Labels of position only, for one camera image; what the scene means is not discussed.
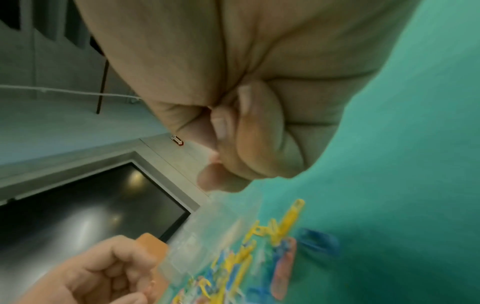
clear plastic container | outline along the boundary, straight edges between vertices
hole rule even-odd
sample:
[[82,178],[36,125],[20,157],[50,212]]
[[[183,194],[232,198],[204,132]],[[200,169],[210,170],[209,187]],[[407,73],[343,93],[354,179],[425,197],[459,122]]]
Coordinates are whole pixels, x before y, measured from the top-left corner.
[[215,193],[169,242],[159,272],[175,286],[197,275],[222,249],[243,238],[258,217],[262,204],[261,183],[240,193]]

dark pole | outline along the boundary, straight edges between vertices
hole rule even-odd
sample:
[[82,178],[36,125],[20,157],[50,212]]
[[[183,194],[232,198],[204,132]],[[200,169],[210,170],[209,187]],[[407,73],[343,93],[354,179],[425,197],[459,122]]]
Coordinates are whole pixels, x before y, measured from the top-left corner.
[[[105,82],[107,82],[107,73],[109,71],[110,63],[108,59],[105,60],[105,67],[103,68],[103,78],[101,79],[100,93],[103,93],[105,90]],[[100,109],[102,108],[102,99],[103,95],[98,97],[98,103],[96,104],[96,113],[100,114]]]

hand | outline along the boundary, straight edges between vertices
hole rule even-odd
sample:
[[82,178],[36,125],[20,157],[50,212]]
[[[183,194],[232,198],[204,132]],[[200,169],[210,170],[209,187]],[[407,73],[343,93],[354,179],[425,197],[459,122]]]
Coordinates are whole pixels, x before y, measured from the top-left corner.
[[116,236],[47,273],[17,304],[148,304],[155,260],[134,240]]
[[386,61],[419,0],[76,0],[115,70],[182,139],[204,190],[294,177]]

pink plastic clip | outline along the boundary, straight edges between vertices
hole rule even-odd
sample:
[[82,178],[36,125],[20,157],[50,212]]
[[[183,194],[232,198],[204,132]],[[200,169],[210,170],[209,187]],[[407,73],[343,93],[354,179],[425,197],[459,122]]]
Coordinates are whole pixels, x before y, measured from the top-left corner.
[[289,244],[289,250],[278,260],[270,285],[272,296],[280,301],[287,295],[295,254],[297,253],[297,240],[293,237],[288,237],[286,240]]

teal surface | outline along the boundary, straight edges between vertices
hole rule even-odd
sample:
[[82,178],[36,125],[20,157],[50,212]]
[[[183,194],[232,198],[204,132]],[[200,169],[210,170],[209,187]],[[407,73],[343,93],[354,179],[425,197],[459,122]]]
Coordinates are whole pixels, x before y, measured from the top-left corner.
[[321,160],[264,185],[263,223],[303,198],[342,243],[298,254],[285,303],[480,302],[479,13],[424,1]]

